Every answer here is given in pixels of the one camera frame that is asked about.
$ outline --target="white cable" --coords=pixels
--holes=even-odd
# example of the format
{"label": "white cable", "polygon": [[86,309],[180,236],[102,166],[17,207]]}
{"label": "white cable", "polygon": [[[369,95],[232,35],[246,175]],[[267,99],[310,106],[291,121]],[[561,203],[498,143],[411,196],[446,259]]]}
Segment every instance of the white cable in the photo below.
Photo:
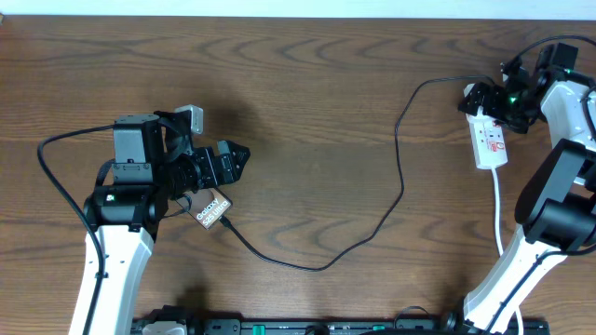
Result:
{"label": "white cable", "polygon": [[[496,242],[496,249],[499,251],[500,257],[503,254],[503,244],[501,243],[501,195],[496,168],[491,167],[491,172],[493,172],[494,184],[494,241]],[[522,311],[520,311],[519,307],[515,310],[515,318],[518,320],[518,335],[523,335]]]}

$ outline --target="wood grain surface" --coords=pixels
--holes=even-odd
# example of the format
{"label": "wood grain surface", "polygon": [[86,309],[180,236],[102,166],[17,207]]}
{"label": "wood grain surface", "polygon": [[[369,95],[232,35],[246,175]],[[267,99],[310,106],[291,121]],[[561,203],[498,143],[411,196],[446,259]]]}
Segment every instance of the wood grain surface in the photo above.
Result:
{"label": "wood grain surface", "polygon": [[[84,260],[85,231],[37,164],[49,135],[121,114],[206,111],[197,145],[251,148],[242,180],[223,191],[229,218],[255,247],[320,266],[371,233],[400,189],[393,125],[424,80],[499,78],[499,63],[553,34],[596,24],[511,20],[260,20],[7,17],[0,27],[0,333],[64,333]],[[576,68],[596,74],[596,49]],[[532,64],[537,50],[527,56]],[[453,308],[495,263],[491,173],[475,168],[466,83],[423,89],[404,119],[406,192],[380,234],[331,269],[302,273],[259,261],[221,225],[164,220],[136,316],[163,304],[245,317],[389,318],[409,305]],[[549,152],[536,125],[506,132],[499,169],[504,241],[523,185]],[[110,132],[51,144],[47,162],[82,203]],[[596,257],[566,261],[522,305],[552,334],[596,328]]]}

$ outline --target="white background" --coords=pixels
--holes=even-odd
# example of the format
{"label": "white background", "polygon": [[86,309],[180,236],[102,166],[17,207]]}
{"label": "white background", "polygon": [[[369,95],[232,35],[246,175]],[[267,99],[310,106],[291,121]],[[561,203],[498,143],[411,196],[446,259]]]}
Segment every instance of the white background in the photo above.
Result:
{"label": "white background", "polygon": [[0,0],[0,12],[6,15],[596,20],[596,1]]}

